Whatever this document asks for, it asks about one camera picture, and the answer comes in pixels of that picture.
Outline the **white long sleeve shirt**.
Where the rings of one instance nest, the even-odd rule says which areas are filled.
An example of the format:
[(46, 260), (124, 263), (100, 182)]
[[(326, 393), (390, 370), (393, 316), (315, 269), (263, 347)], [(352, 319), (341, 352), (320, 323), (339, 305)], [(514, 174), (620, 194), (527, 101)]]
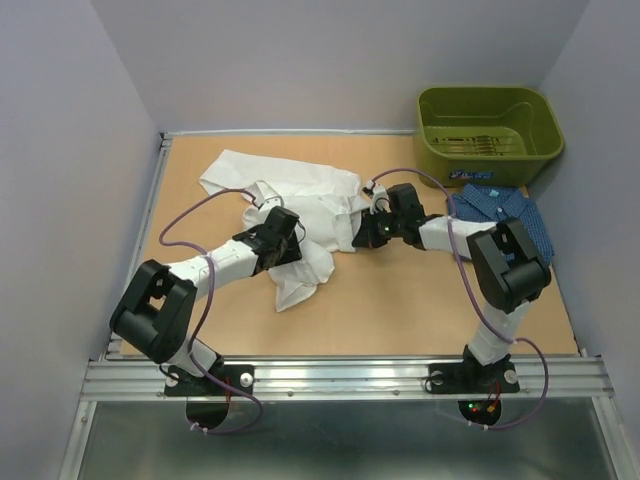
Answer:
[(334, 272), (335, 252), (353, 253), (360, 227), (358, 174), (336, 167), (276, 157), (223, 151), (200, 176), (207, 194), (242, 189), (255, 204), (245, 209), (245, 228), (263, 223), (269, 211), (284, 207), (299, 217), (296, 235), (302, 258), (268, 271), (276, 285), (275, 308), (283, 312), (309, 299)]

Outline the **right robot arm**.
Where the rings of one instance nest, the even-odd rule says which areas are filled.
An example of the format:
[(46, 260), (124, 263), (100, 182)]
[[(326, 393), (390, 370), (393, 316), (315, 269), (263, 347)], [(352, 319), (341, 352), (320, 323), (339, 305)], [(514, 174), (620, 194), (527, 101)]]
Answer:
[(496, 378), (494, 364), (520, 342), (516, 333), (542, 290), (550, 268), (517, 218), (470, 222), (449, 215), (363, 210), (354, 248), (380, 248), (393, 238), (419, 250), (449, 252), (461, 272), (480, 326), (460, 366), (463, 384), (482, 390)]

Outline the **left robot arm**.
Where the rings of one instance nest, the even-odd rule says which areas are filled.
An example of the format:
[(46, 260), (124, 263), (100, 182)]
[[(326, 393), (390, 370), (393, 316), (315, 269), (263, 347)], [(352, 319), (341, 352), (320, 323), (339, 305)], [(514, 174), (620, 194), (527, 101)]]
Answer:
[(220, 355), (187, 337), (194, 305), (234, 281), (301, 259), (297, 223), (267, 220), (204, 255), (168, 265), (143, 262), (110, 318), (111, 330), (154, 363), (187, 372), (199, 393), (215, 392), (222, 384)]

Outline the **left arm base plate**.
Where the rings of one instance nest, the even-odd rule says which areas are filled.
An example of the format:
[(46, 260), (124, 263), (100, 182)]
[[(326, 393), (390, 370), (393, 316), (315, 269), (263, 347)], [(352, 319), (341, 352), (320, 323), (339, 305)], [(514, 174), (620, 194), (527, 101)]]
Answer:
[[(165, 373), (164, 395), (167, 397), (235, 396), (207, 377), (195, 377), (177, 366), (168, 366)], [(219, 381), (247, 394), (253, 393), (255, 367), (250, 364), (214, 365), (209, 373)]]

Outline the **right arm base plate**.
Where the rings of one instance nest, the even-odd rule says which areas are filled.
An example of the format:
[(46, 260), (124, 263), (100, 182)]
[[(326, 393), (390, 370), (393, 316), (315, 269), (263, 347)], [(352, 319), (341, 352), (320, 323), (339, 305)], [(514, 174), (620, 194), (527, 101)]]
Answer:
[(496, 393), (518, 393), (517, 376), (508, 380), (506, 374), (515, 372), (512, 363), (487, 366), (471, 363), (435, 363), (428, 367), (424, 388), (434, 395), (481, 395)]

